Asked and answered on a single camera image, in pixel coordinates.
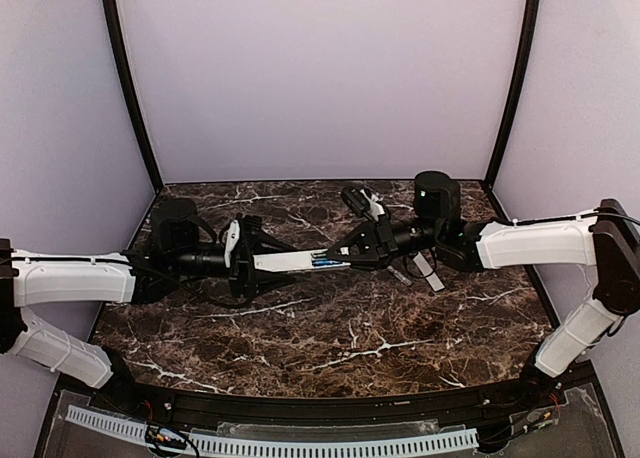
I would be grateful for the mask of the white remote control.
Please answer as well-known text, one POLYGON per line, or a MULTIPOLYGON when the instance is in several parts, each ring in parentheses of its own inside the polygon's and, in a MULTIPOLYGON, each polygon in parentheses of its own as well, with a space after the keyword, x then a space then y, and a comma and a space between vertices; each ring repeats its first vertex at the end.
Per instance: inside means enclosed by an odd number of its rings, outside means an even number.
POLYGON ((313 269, 313 258, 326 257, 326 249, 303 250, 287 253, 256 254, 254 266, 256 270, 274 273, 307 273, 324 272, 343 269, 313 269))

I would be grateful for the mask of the clear handled tester screwdriver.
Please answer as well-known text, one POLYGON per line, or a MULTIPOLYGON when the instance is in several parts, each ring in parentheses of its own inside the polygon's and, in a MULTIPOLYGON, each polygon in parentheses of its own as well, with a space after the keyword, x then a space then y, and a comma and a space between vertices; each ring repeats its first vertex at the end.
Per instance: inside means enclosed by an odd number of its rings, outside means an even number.
POLYGON ((412 281, 407 278, 403 273, 401 273, 400 271, 398 271, 395 267, 393 266, 388 266, 387 270, 396 278, 398 279, 403 285, 405 286, 411 286, 412 285, 412 281))

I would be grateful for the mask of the white remote battery cover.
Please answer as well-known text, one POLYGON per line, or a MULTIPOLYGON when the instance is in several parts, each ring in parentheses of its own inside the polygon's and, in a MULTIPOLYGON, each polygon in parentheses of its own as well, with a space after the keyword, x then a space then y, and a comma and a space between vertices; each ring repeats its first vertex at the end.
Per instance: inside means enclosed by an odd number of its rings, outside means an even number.
POLYGON ((445 289, 445 286, 437 276, 435 269, 428 263, 427 259, 421 253, 418 253, 413 258, 413 262, 434 292, 440 292, 445 289))

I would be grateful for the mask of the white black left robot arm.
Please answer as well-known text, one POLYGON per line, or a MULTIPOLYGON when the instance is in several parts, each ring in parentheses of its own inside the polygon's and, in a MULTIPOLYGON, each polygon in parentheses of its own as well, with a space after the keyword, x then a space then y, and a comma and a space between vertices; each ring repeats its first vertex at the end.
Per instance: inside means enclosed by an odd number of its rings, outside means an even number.
POLYGON ((91 345, 35 315, 54 302, 141 305, 158 302, 193 281, 223 278, 234 302, 289 284, 296 249, 266 233, 256 216, 237 215, 216 232, 194 201, 171 199, 150 217, 151 236, 140 251, 106 255, 46 255, 1 242, 1 351, 97 389, 126 388, 131 373, 118 352, 91 345))

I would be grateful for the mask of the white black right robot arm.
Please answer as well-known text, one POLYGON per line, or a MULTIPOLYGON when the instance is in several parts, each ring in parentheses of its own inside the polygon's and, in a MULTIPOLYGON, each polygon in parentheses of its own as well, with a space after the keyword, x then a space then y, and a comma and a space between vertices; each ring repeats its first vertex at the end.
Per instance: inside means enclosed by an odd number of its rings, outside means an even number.
POLYGON ((365 191, 346 187, 341 197, 363 221, 327 256, 354 269, 384 268, 421 250, 462 272, 544 264, 596 267, 595 288, 538 348, 531 366, 539 375, 560 376, 617 321, 639 310, 639 233, 615 199, 564 217, 467 222, 461 217, 459 183, 439 171, 415 176, 415 217, 408 222, 393 223, 365 191))

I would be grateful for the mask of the blue battery in remote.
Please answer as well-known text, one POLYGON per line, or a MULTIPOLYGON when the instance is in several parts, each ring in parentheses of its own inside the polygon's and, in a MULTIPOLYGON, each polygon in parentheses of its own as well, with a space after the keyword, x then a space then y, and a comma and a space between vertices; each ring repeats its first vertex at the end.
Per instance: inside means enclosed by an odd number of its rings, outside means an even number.
POLYGON ((348 262, 331 260, 326 257, 313 258, 311 264, 313 269, 344 269, 350 267, 348 262))

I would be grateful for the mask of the black front mounting rail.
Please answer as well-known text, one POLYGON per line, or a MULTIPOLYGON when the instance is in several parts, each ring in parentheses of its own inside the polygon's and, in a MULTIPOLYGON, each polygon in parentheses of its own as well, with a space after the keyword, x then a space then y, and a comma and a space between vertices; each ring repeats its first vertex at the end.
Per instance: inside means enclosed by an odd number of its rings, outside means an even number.
POLYGON ((213 427, 222 422, 295 426, 348 426, 435 419, 440 425, 490 426, 521 407, 497 401, 507 382, 458 390, 373 398, 259 398, 192 392, 138 384, 153 417, 171 424, 213 427))

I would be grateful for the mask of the black corner frame post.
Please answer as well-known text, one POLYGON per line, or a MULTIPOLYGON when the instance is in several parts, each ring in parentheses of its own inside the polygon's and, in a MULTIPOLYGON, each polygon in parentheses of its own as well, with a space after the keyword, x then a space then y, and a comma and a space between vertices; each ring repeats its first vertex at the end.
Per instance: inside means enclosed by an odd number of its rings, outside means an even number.
POLYGON ((121 92, 148 178, 155 193, 164 188, 160 169, 152 150, 129 63, 117 0, 101 0, 111 51, 121 92))

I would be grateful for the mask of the black right corner post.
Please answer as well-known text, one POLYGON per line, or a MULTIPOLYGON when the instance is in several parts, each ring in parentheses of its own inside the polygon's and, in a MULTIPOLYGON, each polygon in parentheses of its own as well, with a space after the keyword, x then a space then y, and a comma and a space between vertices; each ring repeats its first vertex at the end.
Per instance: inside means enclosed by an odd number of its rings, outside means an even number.
POLYGON ((484 184, 493 189, 511 136, 518 105, 527 73, 530 53, 537 24, 540 0, 525 0, 521 30, 514 60, 512 76, 500 120, 498 133, 484 176, 484 184))

